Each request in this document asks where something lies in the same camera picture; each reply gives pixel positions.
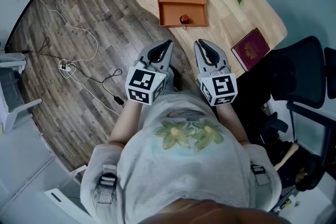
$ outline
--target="black cable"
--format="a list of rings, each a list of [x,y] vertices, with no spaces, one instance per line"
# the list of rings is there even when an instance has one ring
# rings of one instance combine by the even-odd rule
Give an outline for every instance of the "black cable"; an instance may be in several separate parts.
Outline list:
[[[58,56],[51,55],[51,54],[43,54],[43,53],[41,53],[41,50],[43,50],[46,46],[48,46],[48,45],[49,45],[49,42],[50,42],[50,38],[49,38],[49,37],[46,37],[45,40],[44,40],[43,43],[42,43],[41,48],[40,48],[38,51],[34,51],[34,50],[21,50],[21,51],[19,51],[19,50],[11,50],[11,51],[14,51],[14,52],[20,52],[20,53],[22,53],[22,54],[28,54],[28,53],[32,52],[32,53],[40,54],[40,55],[43,55],[43,56],[50,56],[50,57],[53,57],[53,58],[57,58],[57,59],[59,59],[59,60],[62,61],[63,59],[60,58],[60,57],[58,57]],[[79,72],[81,72],[85,77],[87,77],[87,78],[89,78],[89,79],[92,79],[92,80],[94,80],[94,81],[97,82],[97,83],[100,83],[100,84],[102,85],[102,87],[104,88],[104,90],[106,90],[110,95],[113,96],[115,102],[123,107],[123,105],[124,105],[124,101],[123,101],[119,96],[116,96],[116,95],[114,95],[113,93],[111,93],[111,92],[110,92],[109,90],[107,90],[107,89],[105,88],[105,86],[104,86],[104,82],[105,82],[106,80],[108,80],[108,79],[110,79],[110,78],[112,78],[112,77],[114,77],[114,76],[120,76],[120,75],[122,74],[122,70],[121,70],[120,68],[116,69],[112,75],[109,75],[109,76],[107,76],[106,78],[104,78],[103,81],[99,81],[99,80],[97,80],[97,79],[95,79],[95,78],[93,78],[93,77],[90,77],[90,76],[86,75],[86,74],[84,73],[84,71],[82,71],[80,68],[78,68],[78,67],[77,67],[76,65],[74,65],[72,62],[69,63],[69,64],[72,65],[72,66],[74,66],[76,69],[78,69]]]
[[[85,77],[87,77],[87,78],[89,78],[89,79],[92,79],[92,80],[94,80],[94,81],[97,82],[97,83],[100,83],[100,84],[102,85],[102,87],[104,88],[104,90],[106,90],[110,95],[113,96],[113,99],[115,100],[115,102],[117,102],[117,103],[118,103],[119,105],[121,105],[121,106],[124,105],[124,101],[123,101],[119,96],[114,95],[114,94],[111,93],[108,89],[106,89],[105,86],[104,86],[104,82],[105,82],[106,80],[108,80],[108,79],[110,79],[110,78],[112,78],[112,77],[114,77],[114,76],[120,76],[120,75],[122,74],[122,70],[121,70],[120,68],[116,69],[112,75],[109,75],[109,76],[107,76],[106,78],[104,78],[103,81],[99,81],[99,80],[97,80],[97,79],[95,79],[95,78],[92,78],[92,77],[86,75],[86,74],[84,73],[83,70],[81,70],[80,68],[78,68],[78,67],[77,67],[76,65],[74,65],[72,62],[70,63],[70,65],[72,65],[72,66],[74,66],[76,69],[78,69],[78,71],[81,72]]]

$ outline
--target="wooden table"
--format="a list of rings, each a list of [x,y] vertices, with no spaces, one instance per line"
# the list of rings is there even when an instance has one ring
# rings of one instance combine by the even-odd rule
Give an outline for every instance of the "wooden table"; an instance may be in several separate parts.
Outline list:
[[[136,0],[144,9],[159,17],[158,0]],[[209,40],[222,48],[229,60],[232,72],[239,77],[243,68],[231,52],[243,37],[258,27],[274,49],[287,35],[280,17],[266,0],[207,0],[207,27],[170,28],[172,34],[184,49],[195,76],[198,74],[194,55],[194,42],[199,38]]]

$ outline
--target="red book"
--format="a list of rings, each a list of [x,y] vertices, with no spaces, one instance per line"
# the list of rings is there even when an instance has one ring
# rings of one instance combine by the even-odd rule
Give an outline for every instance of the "red book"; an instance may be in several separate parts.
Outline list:
[[[249,71],[266,55],[269,46],[259,29],[256,28],[248,33],[231,51],[244,70]]]

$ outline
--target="wooden floor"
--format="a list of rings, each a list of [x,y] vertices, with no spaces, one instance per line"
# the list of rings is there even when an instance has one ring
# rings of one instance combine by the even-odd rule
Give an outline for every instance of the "wooden floor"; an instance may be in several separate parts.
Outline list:
[[[90,30],[99,42],[92,61],[78,63],[87,75],[98,80],[121,68],[123,74],[109,79],[105,86],[126,100],[124,83],[128,68],[141,49],[161,39],[175,43],[172,65],[182,74],[184,87],[195,89],[193,74],[186,56],[167,28],[160,28],[153,15],[142,10],[135,0],[44,0],[51,9],[59,10],[73,26]],[[66,59],[89,59],[96,43],[89,34],[65,25],[60,16],[51,13],[34,0],[12,39],[10,50],[39,50],[46,37],[50,44],[43,49]],[[44,138],[69,169],[89,162],[93,148],[105,143],[118,116],[105,109],[81,85],[64,79],[58,71],[58,59],[27,54],[22,75],[21,92],[26,102],[42,98],[33,115]],[[84,83],[107,106],[121,112],[100,84],[77,71],[74,77]]]

